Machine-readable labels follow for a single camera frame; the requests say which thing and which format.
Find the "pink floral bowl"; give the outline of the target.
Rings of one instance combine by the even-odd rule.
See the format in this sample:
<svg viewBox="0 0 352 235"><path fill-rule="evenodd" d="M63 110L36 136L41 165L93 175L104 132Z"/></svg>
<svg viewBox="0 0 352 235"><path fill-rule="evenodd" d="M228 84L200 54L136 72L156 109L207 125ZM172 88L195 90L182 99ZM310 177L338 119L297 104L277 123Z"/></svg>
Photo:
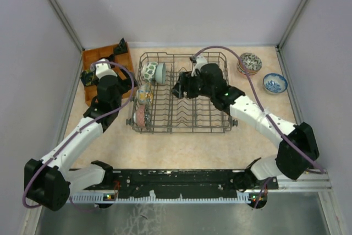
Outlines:
<svg viewBox="0 0 352 235"><path fill-rule="evenodd" d="M134 123L140 128L146 128L150 121L148 105L141 105L133 115Z"/></svg>

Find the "orange flower green leaf bowl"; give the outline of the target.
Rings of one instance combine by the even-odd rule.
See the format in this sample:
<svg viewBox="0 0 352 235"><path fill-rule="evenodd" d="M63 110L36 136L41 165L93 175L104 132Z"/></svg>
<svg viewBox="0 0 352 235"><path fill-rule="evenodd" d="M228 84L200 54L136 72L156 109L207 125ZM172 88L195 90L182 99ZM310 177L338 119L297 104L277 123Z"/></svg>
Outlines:
<svg viewBox="0 0 352 235"><path fill-rule="evenodd" d="M237 65L236 65L236 68L237 68L237 71L238 71L239 73L241 73L241 74L243 74L243 75L246 75L245 70L240 66L240 64L237 64ZM257 70L257 71L248 70L248 75L249 75L249 76L256 75L259 71L260 71L260 69Z"/></svg>

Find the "dark leaf pattern bowl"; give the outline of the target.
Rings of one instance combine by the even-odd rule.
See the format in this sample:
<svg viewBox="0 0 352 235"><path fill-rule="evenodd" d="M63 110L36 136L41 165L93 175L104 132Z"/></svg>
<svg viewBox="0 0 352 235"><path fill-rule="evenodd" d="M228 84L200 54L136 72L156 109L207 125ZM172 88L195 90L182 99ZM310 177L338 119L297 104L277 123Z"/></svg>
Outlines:
<svg viewBox="0 0 352 235"><path fill-rule="evenodd" d="M240 58L248 71L251 70L256 72L262 68L261 59L253 53L243 53Z"/></svg>

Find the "blue rose pattern bowl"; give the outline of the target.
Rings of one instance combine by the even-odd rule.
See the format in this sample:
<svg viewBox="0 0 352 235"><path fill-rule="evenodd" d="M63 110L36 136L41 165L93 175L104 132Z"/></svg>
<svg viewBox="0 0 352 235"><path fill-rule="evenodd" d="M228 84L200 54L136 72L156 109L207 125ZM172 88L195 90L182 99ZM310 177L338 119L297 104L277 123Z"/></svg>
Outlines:
<svg viewBox="0 0 352 235"><path fill-rule="evenodd" d="M269 73L263 78L263 87L270 94L281 94L288 88L286 78L277 73Z"/></svg>

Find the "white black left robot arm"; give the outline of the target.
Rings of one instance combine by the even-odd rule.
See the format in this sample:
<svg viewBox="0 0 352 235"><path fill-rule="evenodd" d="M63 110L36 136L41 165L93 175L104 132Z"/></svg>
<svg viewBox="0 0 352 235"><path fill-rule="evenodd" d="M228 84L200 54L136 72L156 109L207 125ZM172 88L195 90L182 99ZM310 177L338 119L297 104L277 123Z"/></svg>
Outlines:
<svg viewBox="0 0 352 235"><path fill-rule="evenodd" d="M109 62L94 63L98 78L97 96L73 131L51 152L39 160L30 159L24 167L23 206L35 209L44 206L57 211L74 194L93 185L108 189L114 184L112 166L93 161L89 166L73 171L77 158L100 137L118 117L126 104L122 96L137 85L133 74L118 63L125 75L122 79Z"/></svg>

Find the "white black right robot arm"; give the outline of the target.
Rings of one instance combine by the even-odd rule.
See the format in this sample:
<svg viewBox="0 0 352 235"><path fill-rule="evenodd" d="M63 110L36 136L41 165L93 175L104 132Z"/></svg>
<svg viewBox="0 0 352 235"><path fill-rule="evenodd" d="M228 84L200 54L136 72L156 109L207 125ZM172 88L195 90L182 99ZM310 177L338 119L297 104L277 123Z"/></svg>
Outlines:
<svg viewBox="0 0 352 235"><path fill-rule="evenodd" d="M285 121L260 107L242 90L228 85L215 63L181 72L172 94L179 99L199 96L210 99L216 109L252 126L277 147L276 155L254 160L236 178L239 189L256 189L266 179L281 175L296 180L316 165L320 154L312 127L305 122Z"/></svg>

